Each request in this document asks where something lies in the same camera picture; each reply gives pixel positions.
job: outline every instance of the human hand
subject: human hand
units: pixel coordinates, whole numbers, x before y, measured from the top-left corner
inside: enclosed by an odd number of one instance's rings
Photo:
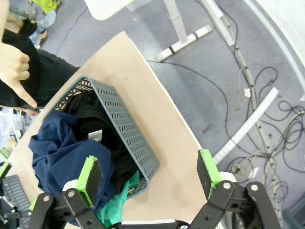
[[[37,107],[35,100],[25,91],[20,80],[29,78],[30,58],[12,45],[0,42],[0,80],[30,106]]]

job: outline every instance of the navy blue cloth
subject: navy blue cloth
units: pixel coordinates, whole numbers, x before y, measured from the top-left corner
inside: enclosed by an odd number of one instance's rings
[[[97,213],[116,194],[110,181],[114,171],[111,153],[95,140],[77,142],[72,129],[77,118],[71,114],[53,112],[43,122],[38,135],[30,140],[33,151],[33,168],[39,180],[39,187],[47,193],[58,196],[64,185],[79,178],[86,157],[96,156],[102,168],[100,185],[95,207]]]

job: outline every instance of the basket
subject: basket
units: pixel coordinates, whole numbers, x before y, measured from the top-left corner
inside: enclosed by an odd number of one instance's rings
[[[91,90],[97,94],[114,128],[143,175],[139,185],[130,187],[128,198],[140,194],[148,189],[150,180],[160,167],[160,163],[114,87],[88,76],[82,76],[61,99],[55,110],[60,111],[74,95]]]

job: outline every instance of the wooden table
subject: wooden table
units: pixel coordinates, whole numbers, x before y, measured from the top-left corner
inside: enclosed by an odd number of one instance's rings
[[[131,115],[160,160],[149,190],[126,202],[123,219],[192,220],[206,199],[197,172],[201,148],[190,128],[133,42],[122,32],[99,49],[56,93],[10,156],[9,175],[18,175],[32,201],[42,191],[32,168],[32,135],[62,95],[81,75],[116,88]]]

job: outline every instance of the floor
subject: floor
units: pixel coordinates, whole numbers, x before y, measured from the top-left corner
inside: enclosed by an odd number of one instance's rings
[[[207,24],[213,27],[206,12],[196,0],[176,0],[176,2],[188,33]],[[242,0],[216,0],[216,2],[236,20],[239,27],[238,43],[253,76],[266,66],[273,66],[279,73],[274,86],[280,94],[267,113],[274,118],[285,116],[286,113],[281,112],[277,107],[281,100],[288,101],[292,106],[304,105],[299,102],[299,98],[303,95],[302,89],[291,66],[253,12]],[[11,4],[24,10],[30,8],[25,0],[11,0]],[[48,30],[48,39],[41,48],[57,54],[71,64],[81,66],[108,40],[123,30],[147,60],[153,60],[161,50],[178,41],[162,0],[153,0],[136,11],[124,8],[106,21],[96,21],[86,9],[83,0],[62,0],[56,22]],[[188,66],[217,84],[228,101],[228,132],[233,135],[241,127],[245,121],[247,104],[241,99],[237,90],[239,69],[215,29],[166,61]],[[165,63],[149,64],[168,90],[202,147],[210,149],[211,153],[215,154],[229,139],[224,127],[226,103],[222,93],[214,85],[189,70]],[[258,81],[257,89],[260,90],[272,78],[274,72],[266,71]],[[280,130],[289,121],[287,118],[282,122],[275,122],[266,116],[262,119],[273,123]],[[269,125],[264,125],[264,129],[274,144],[279,133]],[[262,140],[255,128],[250,131],[250,136],[262,148]],[[248,137],[245,137],[239,145],[249,152],[256,150]],[[304,146],[305,142],[301,139],[294,150],[286,152],[288,164],[300,170],[304,170],[305,167]],[[235,147],[219,164],[219,170],[225,171],[232,160],[245,155]],[[290,208],[304,192],[305,174],[289,169],[283,163],[282,155],[276,156],[276,161],[277,174],[289,185],[284,208]],[[253,161],[254,167],[260,167],[255,180],[262,179],[264,162],[265,159],[262,158]]]

